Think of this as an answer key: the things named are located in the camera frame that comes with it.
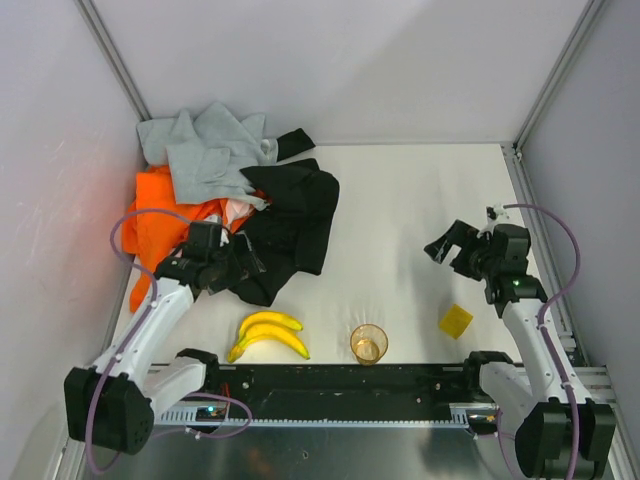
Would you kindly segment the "black zip jacket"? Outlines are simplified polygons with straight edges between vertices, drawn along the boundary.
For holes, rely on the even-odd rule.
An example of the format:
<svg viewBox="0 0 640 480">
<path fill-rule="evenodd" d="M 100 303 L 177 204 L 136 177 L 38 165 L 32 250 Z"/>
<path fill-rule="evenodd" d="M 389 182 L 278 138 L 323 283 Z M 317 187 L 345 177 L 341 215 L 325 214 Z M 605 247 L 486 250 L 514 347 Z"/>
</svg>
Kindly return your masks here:
<svg viewBox="0 0 640 480">
<path fill-rule="evenodd" d="M 340 185 L 313 157 L 289 159 L 315 147 L 297 129 L 281 138 L 285 147 L 274 165 L 241 170 L 250 185 L 267 200 L 267 207 L 246 220 L 246 234 L 264 266 L 231 291 L 242 301 L 269 307 L 295 274 L 322 273 L 337 209 Z"/>
</svg>

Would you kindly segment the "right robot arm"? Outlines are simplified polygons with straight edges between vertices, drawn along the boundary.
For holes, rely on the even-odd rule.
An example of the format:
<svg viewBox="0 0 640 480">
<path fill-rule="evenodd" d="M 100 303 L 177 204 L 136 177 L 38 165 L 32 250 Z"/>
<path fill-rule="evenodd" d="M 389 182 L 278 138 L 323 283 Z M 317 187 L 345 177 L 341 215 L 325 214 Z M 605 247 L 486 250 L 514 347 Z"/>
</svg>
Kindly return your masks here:
<svg viewBox="0 0 640 480">
<path fill-rule="evenodd" d="M 528 272 L 529 231 L 495 222 L 485 230 L 455 221 L 424 251 L 442 263 L 459 252 L 454 272 L 485 284 L 493 306 L 519 351 L 523 366 L 489 360 L 479 368 L 479 387 L 499 407 L 514 441 L 522 475 L 530 479 L 600 479 L 616 430 L 610 405 L 596 401 L 564 352 L 544 307 L 548 297 Z"/>
</svg>

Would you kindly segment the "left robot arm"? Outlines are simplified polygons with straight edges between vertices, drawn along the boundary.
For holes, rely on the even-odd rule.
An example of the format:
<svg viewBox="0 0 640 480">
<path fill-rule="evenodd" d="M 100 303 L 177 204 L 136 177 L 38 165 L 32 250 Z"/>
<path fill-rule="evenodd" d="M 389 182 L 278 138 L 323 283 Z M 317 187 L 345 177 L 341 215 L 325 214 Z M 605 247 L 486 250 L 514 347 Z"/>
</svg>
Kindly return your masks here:
<svg viewBox="0 0 640 480">
<path fill-rule="evenodd" d="M 183 398 L 220 387 L 217 355 L 181 350 L 162 370 L 149 371 L 157 350 L 203 294 L 233 289 L 264 272 L 244 232 L 229 238 L 190 236 L 155 263 L 141 268 L 149 289 L 130 323 L 88 367 L 64 380 L 72 439 L 133 455 L 151 436 L 153 422 Z"/>
</svg>

